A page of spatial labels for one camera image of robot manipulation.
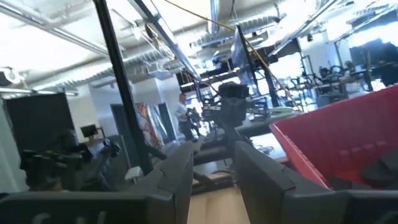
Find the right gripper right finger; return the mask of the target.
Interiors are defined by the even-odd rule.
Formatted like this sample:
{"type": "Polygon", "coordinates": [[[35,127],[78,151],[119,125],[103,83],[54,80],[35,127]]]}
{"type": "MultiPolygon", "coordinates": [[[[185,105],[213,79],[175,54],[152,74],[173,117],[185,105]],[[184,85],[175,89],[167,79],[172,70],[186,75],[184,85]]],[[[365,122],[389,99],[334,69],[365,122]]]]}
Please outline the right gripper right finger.
{"type": "Polygon", "coordinates": [[[250,224],[398,224],[398,190],[330,190],[246,142],[235,173],[250,224]]]}

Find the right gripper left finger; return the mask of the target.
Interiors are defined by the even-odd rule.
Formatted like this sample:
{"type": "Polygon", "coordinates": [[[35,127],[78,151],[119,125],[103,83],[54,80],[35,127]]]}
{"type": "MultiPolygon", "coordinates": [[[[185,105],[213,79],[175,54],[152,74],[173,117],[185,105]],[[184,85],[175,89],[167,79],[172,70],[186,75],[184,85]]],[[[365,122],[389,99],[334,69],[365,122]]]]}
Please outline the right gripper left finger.
{"type": "Polygon", "coordinates": [[[193,149],[180,146],[122,192],[21,192],[0,199],[0,224],[187,224],[193,149]]]}

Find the black thong flip-flop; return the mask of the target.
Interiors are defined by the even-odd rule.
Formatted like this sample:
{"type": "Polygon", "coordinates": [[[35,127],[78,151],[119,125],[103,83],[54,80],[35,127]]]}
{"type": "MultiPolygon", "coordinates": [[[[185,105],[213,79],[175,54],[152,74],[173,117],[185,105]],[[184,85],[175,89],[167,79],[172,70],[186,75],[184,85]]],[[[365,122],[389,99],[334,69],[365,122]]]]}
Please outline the black thong flip-flop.
{"type": "Polygon", "coordinates": [[[383,154],[375,163],[364,167],[365,183],[385,190],[398,190],[398,150],[383,154]]]}

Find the red plastic bin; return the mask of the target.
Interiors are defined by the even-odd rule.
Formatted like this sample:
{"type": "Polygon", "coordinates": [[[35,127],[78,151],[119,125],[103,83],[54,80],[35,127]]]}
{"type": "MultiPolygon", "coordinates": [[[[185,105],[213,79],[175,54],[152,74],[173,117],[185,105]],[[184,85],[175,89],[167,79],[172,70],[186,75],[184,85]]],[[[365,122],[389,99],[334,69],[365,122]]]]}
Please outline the red plastic bin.
{"type": "Polygon", "coordinates": [[[327,177],[360,181],[360,170],[398,150],[398,85],[270,125],[295,171],[322,187],[327,177]]]}

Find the person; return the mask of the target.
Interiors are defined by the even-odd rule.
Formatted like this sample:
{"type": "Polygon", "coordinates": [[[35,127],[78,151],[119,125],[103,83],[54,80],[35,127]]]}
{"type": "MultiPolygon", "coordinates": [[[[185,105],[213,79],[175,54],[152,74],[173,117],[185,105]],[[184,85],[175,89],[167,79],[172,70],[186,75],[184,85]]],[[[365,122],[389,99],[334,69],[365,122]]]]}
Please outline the person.
{"type": "Polygon", "coordinates": [[[188,110],[186,107],[186,95],[184,93],[179,94],[178,103],[174,115],[177,118],[179,130],[185,136],[187,141],[197,142],[198,139],[192,134],[190,118],[188,116],[188,110]]]}

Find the small background monitor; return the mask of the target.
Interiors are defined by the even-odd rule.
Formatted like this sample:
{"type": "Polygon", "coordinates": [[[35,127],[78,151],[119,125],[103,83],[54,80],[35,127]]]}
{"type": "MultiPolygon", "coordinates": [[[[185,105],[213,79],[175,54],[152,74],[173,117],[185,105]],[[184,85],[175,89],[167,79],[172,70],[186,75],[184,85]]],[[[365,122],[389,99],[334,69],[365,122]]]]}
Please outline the small background monitor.
{"type": "Polygon", "coordinates": [[[80,129],[84,138],[92,138],[98,134],[98,128],[95,124],[82,126],[80,129]]]}

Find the black partition panel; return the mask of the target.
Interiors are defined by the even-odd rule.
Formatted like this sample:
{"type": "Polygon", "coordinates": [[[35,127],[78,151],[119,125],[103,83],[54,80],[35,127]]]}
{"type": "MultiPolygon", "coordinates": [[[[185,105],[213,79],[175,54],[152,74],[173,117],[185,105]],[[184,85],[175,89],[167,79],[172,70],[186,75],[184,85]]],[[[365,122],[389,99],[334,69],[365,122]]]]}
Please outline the black partition panel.
{"type": "Polygon", "coordinates": [[[4,100],[4,109],[21,157],[30,152],[70,152],[78,145],[64,93],[4,100]]]}

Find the colourful wall painting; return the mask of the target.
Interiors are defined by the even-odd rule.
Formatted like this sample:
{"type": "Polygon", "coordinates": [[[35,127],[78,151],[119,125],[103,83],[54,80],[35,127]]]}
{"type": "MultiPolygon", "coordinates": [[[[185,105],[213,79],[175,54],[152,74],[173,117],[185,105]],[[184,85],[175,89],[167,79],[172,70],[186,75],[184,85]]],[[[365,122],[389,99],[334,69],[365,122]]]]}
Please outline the colourful wall painting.
{"type": "Polygon", "coordinates": [[[136,103],[139,125],[144,134],[144,139],[149,146],[162,149],[164,142],[160,131],[156,127],[155,108],[147,103],[136,103]]]}

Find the black aluminium rig frame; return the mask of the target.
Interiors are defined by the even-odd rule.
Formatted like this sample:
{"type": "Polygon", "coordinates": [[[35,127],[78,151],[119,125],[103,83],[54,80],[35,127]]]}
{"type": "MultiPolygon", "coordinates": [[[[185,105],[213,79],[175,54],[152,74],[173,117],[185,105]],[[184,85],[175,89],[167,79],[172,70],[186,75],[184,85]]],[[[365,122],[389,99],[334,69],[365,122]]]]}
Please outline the black aluminium rig frame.
{"type": "Polygon", "coordinates": [[[137,119],[136,106],[131,88],[127,79],[124,63],[120,53],[116,34],[108,10],[106,0],[93,0],[96,13],[98,15],[101,30],[104,36],[109,59],[112,63],[114,76],[121,95],[124,111],[127,119],[127,127],[129,128],[131,139],[135,144],[137,159],[144,175],[149,174],[153,170],[152,161],[147,151],[147,144],[144,140],[144,134],[137,119]]]}

